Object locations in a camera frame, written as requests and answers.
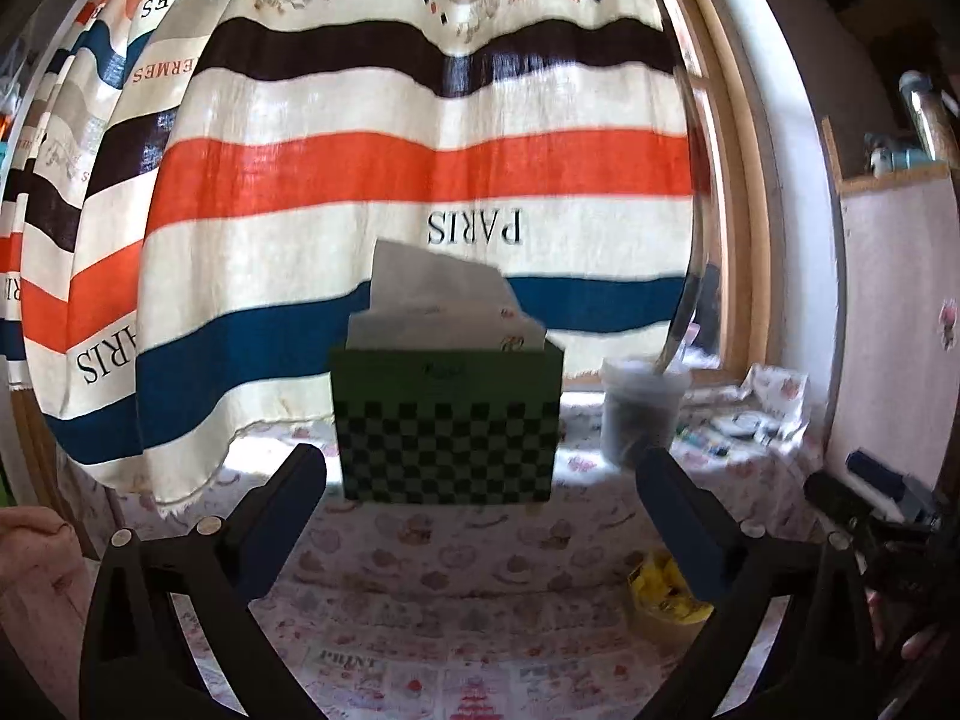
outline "bottle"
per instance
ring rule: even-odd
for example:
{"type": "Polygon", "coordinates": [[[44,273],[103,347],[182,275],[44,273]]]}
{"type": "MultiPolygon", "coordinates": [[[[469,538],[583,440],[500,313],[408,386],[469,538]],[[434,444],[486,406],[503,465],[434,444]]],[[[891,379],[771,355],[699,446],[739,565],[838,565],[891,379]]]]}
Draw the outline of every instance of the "bottle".
{"type": "Polygon", "coordinates": [[[947,108],[942,95],[933,90],[929,76],[909,71],[901,76],[899,88],[926,153],[931,159],[960,169],[960,148],[947,108]]]}

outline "green box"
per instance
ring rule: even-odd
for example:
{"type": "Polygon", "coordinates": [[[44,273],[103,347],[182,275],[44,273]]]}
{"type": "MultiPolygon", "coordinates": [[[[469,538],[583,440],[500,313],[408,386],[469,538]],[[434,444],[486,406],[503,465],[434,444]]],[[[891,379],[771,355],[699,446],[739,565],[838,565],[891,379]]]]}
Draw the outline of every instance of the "green box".
{"type": "Polygon", "coordinates": [[[563,351],[330,350],[350,500],[483,506],[550,498],[563,351]]]}

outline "patterned tablecloth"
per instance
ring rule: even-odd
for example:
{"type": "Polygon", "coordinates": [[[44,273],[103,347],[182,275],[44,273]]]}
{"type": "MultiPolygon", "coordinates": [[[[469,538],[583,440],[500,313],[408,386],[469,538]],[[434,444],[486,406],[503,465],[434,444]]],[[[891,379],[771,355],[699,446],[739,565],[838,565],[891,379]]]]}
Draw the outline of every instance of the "patterned tablecloth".
{"type": "MultiPolygon", "coordinates": [[[[659,538],[632,474],[600,453],[600,413],[598,397],[565,396],[553,497],[536,506],[346,501],[335,439],[318,423],[237,440],[202,499],[176,517],[162,519],[136,496],[119,496],[119,512],[143,538],[185,533],[207,514],[228,514],[293,445],[313,443],[328,462],[328,489],[251,611],[330,718],[632,720],[683,650],[654,645],[631,624],[623,579],[659,538]]],[[[815,517],[800,484],[816,458],[760,445],[718,450],[708,432],[672,447],[694,481],[737,520],[809,536],[815,517]]],[[[240,709],[189,600],[175,603],[211,694],[240,709]]],[[[771,604],[722,709],[749,694],[783,612],[771,604]]]]}

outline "white wall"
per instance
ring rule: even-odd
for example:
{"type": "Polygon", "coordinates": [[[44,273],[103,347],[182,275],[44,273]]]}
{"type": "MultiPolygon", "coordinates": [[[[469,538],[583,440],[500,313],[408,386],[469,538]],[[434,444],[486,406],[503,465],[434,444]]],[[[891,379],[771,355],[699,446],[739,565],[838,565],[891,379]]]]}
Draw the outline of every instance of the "white wall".
{"type": "Polygon", "coordinates": [[[843,238],[819,119],[850,170],[866,131],[895,128],[867,52],[824,0],[724,0],[760,91],[773,146],[769,200],[781,252],[779,360],[810,376],[812,418],[829,429],[842,359],[843,238]]]}

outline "paper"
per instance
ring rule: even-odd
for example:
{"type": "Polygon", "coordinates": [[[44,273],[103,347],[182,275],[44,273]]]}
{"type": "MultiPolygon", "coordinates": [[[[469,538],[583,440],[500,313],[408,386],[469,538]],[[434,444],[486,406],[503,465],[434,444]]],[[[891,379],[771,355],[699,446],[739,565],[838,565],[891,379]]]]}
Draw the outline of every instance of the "paper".
{"type": "Polygon", "coordinates": [[[520,311],[496,268],[377,241],[371,307],[351,314],[347,349],[544,348],[544,327],[520,311]]]}

